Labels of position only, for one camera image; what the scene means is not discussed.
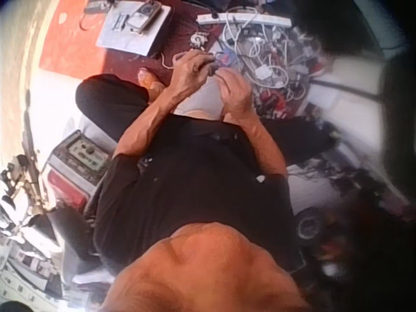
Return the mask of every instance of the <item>bare foot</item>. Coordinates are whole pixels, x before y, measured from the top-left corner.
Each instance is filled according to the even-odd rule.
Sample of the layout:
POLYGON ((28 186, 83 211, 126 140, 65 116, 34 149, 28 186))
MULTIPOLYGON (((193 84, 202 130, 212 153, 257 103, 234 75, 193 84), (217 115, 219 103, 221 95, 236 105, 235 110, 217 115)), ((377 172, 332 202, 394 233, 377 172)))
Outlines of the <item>bare foot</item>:
POLYGON ((142 86, 148 91, 149 103, 153 103, 166 88, 147 68, 140 68, 138 70, 137 82, 139 86, 142 86))

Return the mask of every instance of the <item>red floor mat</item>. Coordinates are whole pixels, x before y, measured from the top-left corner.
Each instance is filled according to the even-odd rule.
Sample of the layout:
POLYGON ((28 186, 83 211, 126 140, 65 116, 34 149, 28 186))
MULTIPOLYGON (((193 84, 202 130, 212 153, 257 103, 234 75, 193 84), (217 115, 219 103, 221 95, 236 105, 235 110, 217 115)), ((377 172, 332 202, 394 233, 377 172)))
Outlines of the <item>red floor mat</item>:
MULTIPOLYGON (((189 38, 198 30, 192 20, 198 14, 209 12, 203 8, 182 3, 180 0, 161 0, 164 5, 174 8, 172 22, 162 47, 166 63, 172 56, 189 49, 189 38)), ((78 79, 85 79, 99 73, 114 73, 121 79, 136 82, 139 67, 147 67, 159 79, 168 84, 172 75, 161 65, 161 58, 139 57, 132 53, 96 47, 96 41, 105 20, 104 14, 85 16, 82 26, 85 1, 60 0, 46 35, 39 67, 78 79)), ((219 27, 209 36, 206 48, 209 49, 222 31, 219 27)))

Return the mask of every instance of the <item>knee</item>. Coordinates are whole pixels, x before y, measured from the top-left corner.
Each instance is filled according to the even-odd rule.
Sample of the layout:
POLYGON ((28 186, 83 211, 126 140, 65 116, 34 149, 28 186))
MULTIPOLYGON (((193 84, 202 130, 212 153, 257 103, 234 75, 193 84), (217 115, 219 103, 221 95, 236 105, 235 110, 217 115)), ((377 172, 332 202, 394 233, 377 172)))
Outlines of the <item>knee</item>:
POLYGON ((78 109, 88 115, 88 111, 94 109, 95 105, 99 105, 100 100, 109 89, 111 81, 117 80, 117 76, 113 74, 99 74, 85 79, 79 84, 75 91, 75 103, 78 109))

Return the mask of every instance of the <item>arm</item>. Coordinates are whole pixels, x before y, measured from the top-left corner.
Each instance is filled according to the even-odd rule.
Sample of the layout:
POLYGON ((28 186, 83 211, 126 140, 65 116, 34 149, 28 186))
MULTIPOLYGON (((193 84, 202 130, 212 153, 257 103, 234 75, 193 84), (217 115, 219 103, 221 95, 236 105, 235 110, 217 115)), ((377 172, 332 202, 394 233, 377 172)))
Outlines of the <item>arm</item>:
POLYGON ((215 75, 225 109, 232 115, 234 123, 246 133, 262 171, 287 177, 280 149, 252 109, 251 85, 229 68, 221 68, 215 75))
POLYGON ((181 102, 170 89, 162 94, 124 131, 113 158, 119 154, 140 157, 147 150, 162 121, 181 102))
POLYGON ((213 61, 210 54, 190 50, 176 62, 170 86, 125 130, 113 158, 143 155, 165 117, 207 81, 213 61))
POLYGON ((238 120, 238 124, 253 146, 262 171, 265 174, 281 174, 287 177, 285 159, 259 117, 253 113, 251 116, 238 120))

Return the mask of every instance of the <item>black shirt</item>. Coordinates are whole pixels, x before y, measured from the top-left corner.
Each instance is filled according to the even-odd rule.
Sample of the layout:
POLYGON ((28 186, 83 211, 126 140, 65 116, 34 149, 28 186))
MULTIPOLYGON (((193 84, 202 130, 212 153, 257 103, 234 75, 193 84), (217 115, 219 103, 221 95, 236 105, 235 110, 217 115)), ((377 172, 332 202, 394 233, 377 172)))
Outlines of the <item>black shirt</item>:
POLYGON ((289 272, 302 265, 287 180, 270 175, 259 182, 213 138, 159 150, 142 174, 136 158, 115 157, 98 202, 94 242, 117 274, 160 239, 197 222, 234 227, 289 272))

